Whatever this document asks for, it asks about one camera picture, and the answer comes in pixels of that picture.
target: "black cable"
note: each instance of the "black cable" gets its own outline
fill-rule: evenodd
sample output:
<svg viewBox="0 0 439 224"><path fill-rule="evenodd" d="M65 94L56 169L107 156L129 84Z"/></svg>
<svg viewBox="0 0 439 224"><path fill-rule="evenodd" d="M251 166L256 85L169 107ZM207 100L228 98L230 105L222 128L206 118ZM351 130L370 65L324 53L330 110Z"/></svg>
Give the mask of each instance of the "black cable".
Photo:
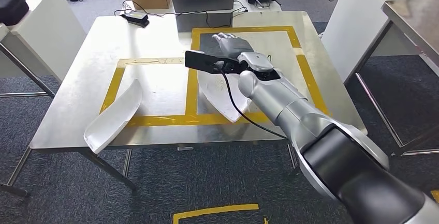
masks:
<svg viewBox="0 0 439 224"><path fill-rule="evenodd" d="M236 16L239 16L239 15L243 14L243 13L241 13L241 14L238 14L238 15L236 15L236 16L233 16L233 13L234 13L234 12L239 11L239 10L241 10L241 9L244 9L243 12L248 12L247 7L245 7L245 6L242 4L242 2L240 2L240 1L234 1L234 2L238 2L238 3L240 3L242 7L238 8L238 9L235 9L234 11L232 11L232 12L230 13L230 24L229 24L229 25L222 25L222 26L211 27L210 24L209 24L209 13L208 13L206 10L198 11L198 12L181 12L181 13L172 13L172 12L169 12L169 13L156 14L156 13L148 13L148 12L147 12L147 11L146 11L146 10L140 5L140 4L136 3L136 2L133 1L133 0L124 0L124 1L122 2L122 7L125 8L125 4L126 4L126 2L132 2L133 4L136 4L137 6L139 6L139 7L143 10L143 12L145 12L146 14L151 15L151 16L158 16L158 17L163 17L163 16L165 16L165 15L167 15L167 14L173 14L173 15L175 15L175 16L178 17L178 16L180 16L180 15L182 15L182 14L185 14L185 13L186 13L186 14L206 13L206 25L207 25L209 28L231 27L231 26L232 26L232 19L233 19L234 17L236 17ZM125 10L125 11L126 11L126 10L134 11L134 10L132 10L131 8L127 8L127 9L124 9L124 10Z"/></svg>
<svg viewBox="0 0 439 224"><path fill-rule="evenodd" d="M233 100L232 92L231 92L231 90L230 90L229 80L227 79L226 74L224 73L223 69L222 69L219 65L216 65L216 64L215 64L215 66L218 68L218 70L220 70L221 74L222 74L223 77L224 77L224 80L226 81L226 86L227 86L227 91L229 92L230 101L232 102L232 105L233 105L233 107L236 109L236 111L237 111L242 117L244 117L244 119L246 119L248 122L250 122L251 124L253 124L253 125L259 127L260 129L262 129L262 130L264 130L264 131L267 131L267 132L269 132L269 133L272 133L272 134L274 134L274 135L276 135L276 136L278 136L278 137L280 137L280 138L282 138L282 139L286 139L286 140L288 140L288 138L287 138L286 136L280 135L279 133L274 132L274 131L272 131L272 130L270 130L270 129L268 129L268 128L262 127L262 126L259 125L258 123L252 121L252 120L251 120L250 118L248 118L244 113L242 113L241 110L239 110L239 108L238 108L238 107L236 106L236 104L235 104L235 101Z"/></svg>

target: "curved white tray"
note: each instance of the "curved white tray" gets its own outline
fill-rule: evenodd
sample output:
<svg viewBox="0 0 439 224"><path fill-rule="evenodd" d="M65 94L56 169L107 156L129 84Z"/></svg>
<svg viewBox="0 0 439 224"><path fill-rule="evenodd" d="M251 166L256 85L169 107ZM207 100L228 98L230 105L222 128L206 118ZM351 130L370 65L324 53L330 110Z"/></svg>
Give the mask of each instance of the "curved white tray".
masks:
<svg viewBox="0 0 439 224"><path fill-rule="evenodd" d="M84 140L98 154L122 131L136 113L143 99L143 89L135 79L131 86L94 119L84 132Z"/></svg>
<svg viewBox="0 0 439 224"><path fill-rule="evenodd" d="M226 77L229 81L230 91L236 106L242 113L245 113L252 101L239 91L239 75L227 74ZM236 122L241 117L241 114L236 111L230 101L226 81L222 74L209 74L204 71L198 71L197 79L201 92L204 93L207 100L218 110L218 112L231 122Z"/></svg>

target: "silver robotic arm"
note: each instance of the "silver robotic arm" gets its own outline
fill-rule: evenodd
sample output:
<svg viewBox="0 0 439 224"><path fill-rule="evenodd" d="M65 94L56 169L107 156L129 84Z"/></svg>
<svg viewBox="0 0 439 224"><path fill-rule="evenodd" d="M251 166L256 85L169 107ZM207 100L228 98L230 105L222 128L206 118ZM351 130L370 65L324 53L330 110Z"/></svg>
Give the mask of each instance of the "silver robotic arm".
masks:
<svg viewBox="0 0 439 224"><path fill-rule="evenodd" d="M213 37L227 58L188 51L186 66L239 73L239 90L281 127L308 181L345 205L355 223L439 222L438 205L392 176L387 156L366 135L316 109L246 40L222 33Z"/></svg>

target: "black case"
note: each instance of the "black case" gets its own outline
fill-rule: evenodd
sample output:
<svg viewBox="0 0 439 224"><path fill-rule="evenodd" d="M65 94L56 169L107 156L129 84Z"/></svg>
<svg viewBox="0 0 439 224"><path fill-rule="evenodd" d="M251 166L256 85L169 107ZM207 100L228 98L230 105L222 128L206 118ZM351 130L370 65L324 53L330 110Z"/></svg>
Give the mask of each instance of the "black case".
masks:
<svg viewBox="0 0 439 224"><path fill-rule="evenodd" d="M0 0L0 22L12 26L29 11L26 0Z"/></svg>

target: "yellow tape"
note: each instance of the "yellow tape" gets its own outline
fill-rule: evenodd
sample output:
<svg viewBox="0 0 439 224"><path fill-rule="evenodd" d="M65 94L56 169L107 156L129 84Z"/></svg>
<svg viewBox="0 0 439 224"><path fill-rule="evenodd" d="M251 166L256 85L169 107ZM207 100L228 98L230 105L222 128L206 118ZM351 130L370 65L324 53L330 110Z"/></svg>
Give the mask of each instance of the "yellow tape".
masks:
<svg viewBox="0 0 439 224"><path fill-rule="evenodd" d="M102 113L114 102L114 100L116 100L116 95L118 94L119 85L121 85L124 71L125 68L116 68L116 70L114 71L113 78L111 79L110 86L108 86L108 91L99 113Z"/></svg>
<svg viewBox="0 0 439 224"><path fill-rule="evenodd" d="M268 122L268 118L261 112L247 113L248 118L255 122ZM194 114L194 115L162 115L162 116L134 116L129 122L129 127L134 126L190 126L190 125L219 125L248 123L244 118L239 118L235 123L220 114Z"/></svg>
<svg viewBox="0 0 439 224"><path fill-rule="evenodd" d="M431 195L433 196L434 200L439 203L439 190L432 190Z"/></svg>
<svg viewBox="0 0 439 224"><path fill-rule="evenodd" d="M200 215L217 214L217 213L224 213L231 211L258 210L258 209L259 209L258 204L241 204L241 205L231 205L224 207L204 208L202 210L194 210L194 211L174 214L172 219L172 224L179 224L180 219L190 218Z"/></svg>
<svg viewBox="0 0 439 224"><path fill-rule="evenodd" d="M326 104L318 89L317 83L311 72L311 68L306 61L303 54L299 39L292 26L266 26L266 27L226 27L226 28L194 28L192 30L192 50L200 50L201 34L213 33L250 33L250 32L276 32L285 31L288 34L291 45L296 53L297 62L302 71L306 85L310 92L316 108L322 112L329 114ZM122 81L122 76L127 65L133 64L175 64L182 63L181 58L148 58L148 59L121 59L114 72L113 78L108 87L101 112L112 104L116 98L119 86ZM136 116L133 117L128 126L168 126L168 125L218 125L231 124L221 114L197 114L197 96L198 96L198 80L197 71L189 69L187 76L187 90L186 90L186 109L185 115L164 115L164 116ZM261 112L248 113L247 116L255 122L267 122L268 118ZM240 118L236 124L247 123L243 118Z"/></svg>

